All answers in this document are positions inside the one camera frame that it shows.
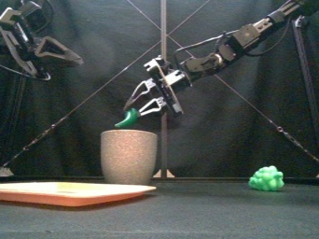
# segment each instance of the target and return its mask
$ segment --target green broccoli toy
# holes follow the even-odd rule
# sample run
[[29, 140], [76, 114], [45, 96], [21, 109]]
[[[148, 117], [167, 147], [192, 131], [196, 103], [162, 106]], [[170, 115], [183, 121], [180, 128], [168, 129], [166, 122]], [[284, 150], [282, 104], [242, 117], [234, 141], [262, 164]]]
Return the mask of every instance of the green broccoli toy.
[[263, 167], [254, 173], [248, 185], [254, 190], [279, 190], [284, 186], [283, 173], [275, 166]]

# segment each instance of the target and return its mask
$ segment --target cable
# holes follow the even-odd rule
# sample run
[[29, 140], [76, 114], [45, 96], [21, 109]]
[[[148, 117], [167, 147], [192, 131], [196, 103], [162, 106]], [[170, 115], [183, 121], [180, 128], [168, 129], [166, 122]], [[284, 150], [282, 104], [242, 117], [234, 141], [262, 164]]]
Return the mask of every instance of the cable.
[[202, 47], [203, 45], [211, 43], [212, 41], [216, 41], [216, 40], [219, 40], [220, 38], [227, 37], [227, 35], [231, 35], [231, 34], [235, 33], [236, 31], [238, 31], [238, 30], [231, 31], [231, 32], [228, 32], [228, 33], [223, 33], [222, 35], [219, 35], [219, 36], [216, 36], [216, 37], [212, 37], [212, 38], [210, 38], [210, 39], [207, 39], [207, 40], [204, 40], [204, 41], [198, 42], [198, 43], [194, 44], [194, 45], [190, 45], [190, 46], [187, 46], [187, 47], [183, 47], [183, 48], [178, 49], [178, 50], [175, 51], [175, 54], [174, 54], [174, 58], [175, 58], [175, 63], [176, 63], [178, 69], [180, 70], [180, 64], [179, 64], [178, 54], [179, 54], [183, 50], [195, 49], [195, 48], [198, 48], [198, 47]]
[[279, 37], [278, 41], [275, 42], [275, 44], [268, 49], [266, 49], [264, 51], [262, 51], [259, 53], [250, 53], [250, 52], [247, 52], [244, 54], [247, 56], [250, 56], [250, 57], [258, 57], [258, 56], [263, 56], [264, 54], [271, 52], [274, 50], [274, 48], [280, 44], [280, 42], [283, 41], [283, 39], [286, 37], [288, 29], [290, 29], [290, 24], [291, 24], [291, 18], [288, 18], [288, 20], [287, 20], [287, 25], [286, 25], [286, 29], [284, 29], [283, 35]]

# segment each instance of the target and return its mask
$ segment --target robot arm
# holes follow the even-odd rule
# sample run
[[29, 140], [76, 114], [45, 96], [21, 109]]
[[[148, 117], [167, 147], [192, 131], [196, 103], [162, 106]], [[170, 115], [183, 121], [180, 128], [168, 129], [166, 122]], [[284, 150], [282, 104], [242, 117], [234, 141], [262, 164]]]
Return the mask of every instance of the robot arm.
[[[318, 10], [319, 1], [316, 0], [290, 0], [256, 23], [247, 24], [227, 35], [179, 49], [178, 52], [202, 46], [212, 40], [226, 38], [227, 36], [223, 44], [208, 56], [203, 58], [191, 57], [182, 63], [176, 60], [178, 70], [160, 57], [153, 59], [144, 65], [151, 78], [143, 81], [135, 89], [124, 106], [125, 119], [116, 124], [116, 127], [125, 127], [136, 121], [137, 117], [153, 112], [163, 112], [167, 108], [171, 109], [175, 115], [180, 115], [183, 110], [176, 92], [192, 86], [195, 80], [216, 74], [246, 54], [250, 54], [250, 51], [283, 27], [290, 18], [299, 15], [311, 15]], [[136, 108], [144, 98], [151, 98], [151, 101], [137, 110]]]
[[0, 15], [0, 34], [7, 44], [0, 53], [11, 54], [29, 77], [49, 80], [47, 65], [76, 66], [83, 59], [51, 36], [35, 37], [44, 22], [41, 7], [32, 1], [17, 10], [8, 7]]

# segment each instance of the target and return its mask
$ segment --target metal pole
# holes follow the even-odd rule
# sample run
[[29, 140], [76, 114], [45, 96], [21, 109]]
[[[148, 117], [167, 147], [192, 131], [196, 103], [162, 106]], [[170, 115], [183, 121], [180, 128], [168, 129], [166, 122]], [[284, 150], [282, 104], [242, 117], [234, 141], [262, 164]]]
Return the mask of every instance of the metal pole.
[[[167, 8], [166, 0], [160, 0], [160, 57], [167, 59]], [[167, 177], [167, 113], [160, 118], [160, 177]]]

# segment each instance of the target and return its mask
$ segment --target green plastic toy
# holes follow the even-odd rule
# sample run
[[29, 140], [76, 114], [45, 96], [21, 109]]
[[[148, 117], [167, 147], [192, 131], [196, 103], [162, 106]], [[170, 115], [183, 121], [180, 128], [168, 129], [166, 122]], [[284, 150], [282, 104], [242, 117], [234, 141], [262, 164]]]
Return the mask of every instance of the green plastic toy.
[[254, 173], [248, 185], [254, 190], [279, 190], [284, 186], [283, 173], [275, 166], [263, 167]]
[[139, 117], [139, 111], [135, 108], [131, 108], [128, 111], [124, 112], [124, 120], [115, 125], [116, 128], [127, 128], [135, 124]]

